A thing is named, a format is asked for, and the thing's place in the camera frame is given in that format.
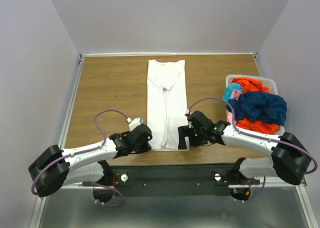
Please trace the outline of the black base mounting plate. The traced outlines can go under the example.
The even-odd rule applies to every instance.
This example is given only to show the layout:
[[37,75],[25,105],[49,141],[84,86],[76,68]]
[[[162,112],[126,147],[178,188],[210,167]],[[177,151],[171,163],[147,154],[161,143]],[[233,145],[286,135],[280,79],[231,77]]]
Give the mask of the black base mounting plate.
[[240,174],[232,163],[149,166],[103,165],[103,176],[94,183],[93,196],[108,201],[119,197],[229,196],[231,186],[236,195],[248,199],[246,192],[260,184]]

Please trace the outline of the pink t shirt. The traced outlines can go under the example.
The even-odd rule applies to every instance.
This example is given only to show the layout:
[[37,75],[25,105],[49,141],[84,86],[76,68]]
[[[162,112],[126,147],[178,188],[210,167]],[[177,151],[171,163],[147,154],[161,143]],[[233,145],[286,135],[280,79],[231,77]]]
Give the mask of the pink t shirt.
[[[238,90],[238,89],[234,89],[232,92],[231,92],[231,95],[230,95],[230,99],[228,100],[228,103],[230,104],[231,103],[231,100],[236,100],[238,101],[239,99],[239,96],[242,94],[242,91]],[[236,122],[233,122],[233,113],[231,111],[228,111],[227,112],[227,121],[230,123],[230,124],[235,124]]]

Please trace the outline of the navy blue t shirt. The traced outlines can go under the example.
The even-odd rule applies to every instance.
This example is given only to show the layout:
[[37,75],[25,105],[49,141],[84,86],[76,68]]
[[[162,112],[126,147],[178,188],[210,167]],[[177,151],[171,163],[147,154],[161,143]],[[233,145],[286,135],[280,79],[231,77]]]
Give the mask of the navy blue t shirt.
[[226,105],[228,112],[234,111],[235,120],[247,118],[251,122],[262,121],[265,124],[284,126],[287,119],[287,103],[279,95],[248,91],[231,98]]

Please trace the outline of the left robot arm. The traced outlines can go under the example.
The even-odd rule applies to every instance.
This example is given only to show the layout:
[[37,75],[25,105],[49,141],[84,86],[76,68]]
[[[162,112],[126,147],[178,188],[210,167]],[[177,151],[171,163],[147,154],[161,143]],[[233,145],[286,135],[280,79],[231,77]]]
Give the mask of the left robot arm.
[[151,149],[148,143],[151,139],[152,131],[141,123],[130,131],[112,134],[86,146],[71,149],[49,146],[28,168],[32,179],[31,192],[43,198],[74,183],[107,185],[111,173],[106,161],[147,152]]

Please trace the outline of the white t shirt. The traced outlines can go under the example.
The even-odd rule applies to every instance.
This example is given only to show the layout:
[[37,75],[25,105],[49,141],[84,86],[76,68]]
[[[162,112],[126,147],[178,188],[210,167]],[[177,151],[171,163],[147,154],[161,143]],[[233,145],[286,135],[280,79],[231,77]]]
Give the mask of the white t shirt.
[[188,124],[185,61],[148,61],[147,126],[154,151],[177,151],[179,127]]

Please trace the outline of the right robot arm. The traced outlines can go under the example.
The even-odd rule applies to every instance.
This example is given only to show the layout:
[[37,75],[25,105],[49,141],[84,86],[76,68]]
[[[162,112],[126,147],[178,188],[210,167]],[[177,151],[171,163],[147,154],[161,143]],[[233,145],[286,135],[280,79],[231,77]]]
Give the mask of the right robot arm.
[[212,122],[201,111],[186,116],[187,124],[178,127],[178,149],[208,143],[237,146],[262,154],[263,158],[239,158],[226,177],[241,184],[254,177],[278,177],[291,185],[300,185],[311,164],[308,151],[295,135],[268,135],[237,130],[227,122]]

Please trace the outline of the aluminium table frame rail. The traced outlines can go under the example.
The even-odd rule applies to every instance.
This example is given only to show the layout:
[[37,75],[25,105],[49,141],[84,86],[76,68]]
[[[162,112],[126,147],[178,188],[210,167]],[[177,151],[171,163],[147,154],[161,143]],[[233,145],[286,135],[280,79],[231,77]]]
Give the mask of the aluminium table frame rail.
[[[63,126],[61,129],[61,133],[60,133],[60,137],[59,137],[59,141],[58,141],[58,146],[60,148],[65,147],[66,138],[67,138],[67,134],[68,134],[69,126],[70,126],[70,121],[71,121],[71,117],[72,117],[72,112],[73,112],[73,108],[74,108],[74,104],[75,104],[75,100],[76,100],[77,90],[78,90],[78,86],[79,86],[79,82],[80,82],[80,78],[81,78],[81,73],[83,70],[84,60],[85,60],[84,55],[80,54],[79,55],[79,62],[78,62],[78,65],[76,66],[75,80],[72,83],[71,95],[69,97],[70,99],[69,99],[68,107],[66,110]],[[36,198],[36,202],[35,202],[34,209],[32,212],[31,220],[29,223],[29,228],[39,228],[40,227],[41,218],[42,218],[43,211],[45,208],[46,200],[47,200],[47,197],[37,197]]]

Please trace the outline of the orange t shirt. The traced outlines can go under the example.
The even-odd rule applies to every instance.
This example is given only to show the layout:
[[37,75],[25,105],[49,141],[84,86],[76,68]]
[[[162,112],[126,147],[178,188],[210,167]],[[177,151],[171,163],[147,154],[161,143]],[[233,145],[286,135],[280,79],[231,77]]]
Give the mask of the orange t shirt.
[[[267,86],[264,86],[261,81],[252,78],[236,77],[232,80],[232,83],[240,84],[242,87],[242,93],[258,92],[270,95],[270,89]],[[277,124],[265,123],[260,119],[250,120],[247,115],[244,115],[243,118],[235,117],[234,120],[237,127],[262,134],[274,135],[280,128]]]

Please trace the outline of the teal t shirt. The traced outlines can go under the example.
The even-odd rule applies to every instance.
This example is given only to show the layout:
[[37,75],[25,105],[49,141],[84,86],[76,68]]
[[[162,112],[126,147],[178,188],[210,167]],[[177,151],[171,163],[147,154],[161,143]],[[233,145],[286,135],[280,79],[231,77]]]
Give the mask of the teal t shirt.
[[222,99],[226,102],[230,99],[231,93],[234,89],[240,90],[243,92],[243,88],[238,83],[231,83],[228,87],[225,88]]

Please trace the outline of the white plastic laundry basket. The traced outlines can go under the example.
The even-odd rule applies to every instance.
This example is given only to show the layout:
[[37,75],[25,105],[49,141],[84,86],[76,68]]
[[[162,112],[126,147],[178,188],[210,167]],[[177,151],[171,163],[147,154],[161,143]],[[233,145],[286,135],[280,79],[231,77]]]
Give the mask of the white plastic laundry basket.
[[269,135],[285,132],[287,103],[279,96],[273,80],[228,75],[222,99],[233,106],[237,127]]

